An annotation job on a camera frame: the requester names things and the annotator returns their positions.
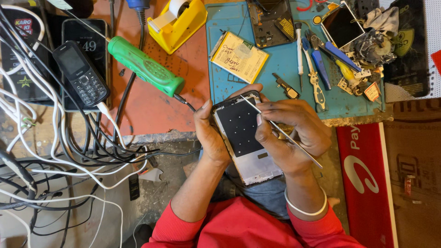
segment phone keypad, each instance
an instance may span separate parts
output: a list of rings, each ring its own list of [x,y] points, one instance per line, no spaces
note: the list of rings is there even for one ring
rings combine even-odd
[[[103,101],[108,95],[108,89],[92,70],[86,72],[86,74],[81,76],[78,80],[73,81],[72,85],[81,97],[81,100],[88,106],[96,105]]]

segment red sweater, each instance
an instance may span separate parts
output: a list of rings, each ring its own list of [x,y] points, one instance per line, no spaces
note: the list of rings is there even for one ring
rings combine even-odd
[[[165,208],[153,230],[150,247],[364,247],[345,234],[331,207],[314,222],[291,214],[292,226],[275,219],[244,197],[212,203],[198,222],[179,219]]]

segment blue pliers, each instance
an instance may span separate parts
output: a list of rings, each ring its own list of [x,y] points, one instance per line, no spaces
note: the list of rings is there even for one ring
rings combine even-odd
[[[306,38],[309,40],[309,42],[311,42],[312,48],[314,49],[314,51],[311,53],[311,56],[314,59],[318,74],[323,80],[323,84],[326,90],[331,90],[331,83],[329,82],[328,74],[326,73],[325,69],[325,64],[323,63],[323,59],[321,58],[321,54],[318,48],[321,48],[323,51],[334,56],[336,59],[340,60],[343,64],[347,65],[354,71],[361,72],[361,68],[358,67],[348,56],[346,56],[346,54],[335,47],[330,41],[326,43],[322,42],[311,29],[305,31],[305,34]]]

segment orange table surface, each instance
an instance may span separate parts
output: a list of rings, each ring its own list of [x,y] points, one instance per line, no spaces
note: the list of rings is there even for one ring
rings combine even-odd
[[[146,10],[146,19],[149,16],[156,18],[167,4],[166,0],[150,2],[150,9]],[[90,18],[101,18],[110,23],[110,10],[107,0],[99,0],[94,5],[94,12]],[[124,37],[130,43],[138,46],[140,25],[136,11],[130,9],[125,1],[115,3],[116,35]],[[185,87],[180,93],[196,109],[210,97],[208,55],[205,26],[201,27],[172,55],[168,55],[159,44],[148,35],[143,52],[165,66],[175,75],[185,79]],[[112,108],[113,117],[116,116],[118,105],[132,74],[128,68],[112,58]],[[126,69],[124,76],[119,76],[122,69]],[[127,97],[126,106],[122,112],[120,130],[122,135],[143,135],[166,133],[173,129],[180,132],[194,132],[193,112],[187,105],[170,98],[148,82],[136,78]],[[102,124],[107,133],[113,132],[113,126],[103,116]]]

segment blue repair mat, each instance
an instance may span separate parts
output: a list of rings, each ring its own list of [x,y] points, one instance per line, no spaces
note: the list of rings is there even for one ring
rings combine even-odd
[[[326,41],[325,35],[320,26],[312,24],[312,18],[316,15],[324,15],[328,11],[328,8],[324,8],[320,12],[317,12],[318,5],[313,4],[312,8],[308,11],[300,12],[296,9],[297,6],[304,8],[308,4],[308,0],[291,0],[290,5],[293,19],[307,21],[310,23],[312,31],[316,33],[322,41]],[[206,4],[205,7],[208,11],[206,23],[208,54],[210,54],[214,45],[219,40],[219,37],[222,35],[222,32],[219,29],[230,31],[248,43],[255,45],[250,14],[246,2]],[[302,23],[302,36],[304,36],[307,29],[308,26]],[[272,73],[275,72],[300,93],[300,99],[307,101],[315,109],[313,87],[309,83],[309,68],[304,54],[302,56],[303,92],[300,92],[300,80],[297,70],[297,44],[289,43],[278,45],[262,49],[262,51],[268,53],[269,58],[254,82],[263,84],[264,87],[262,93],[271,101],[288,99],[284,94],[283,88],[277,87],[276,78],[272,75]],[[382,104],[371,102],[364,96],[357,97],[355,95],[350,95],[337,86],[342,78],[340,69],[333,60],[326,55],[326,53],[321,52],[321,55],[325,67],[327,68],[329,80],[333,86],[332,90],[324,90],[323,83],[320,79],[319,85],[323,90],[326,102],[329,106],[329,111],[318,113],[318,116],[321,119],[367,116],[373,115],[374,109],[378,108],[381,111],[385,110],[383,81],[381,81],[381,84],[379,85],[381,89]],[[225,100],[230,94],[247,85],[246,82],[228,71],[221,69],[210,61],[208,63],[211,98],[214,103],[219,103]]]

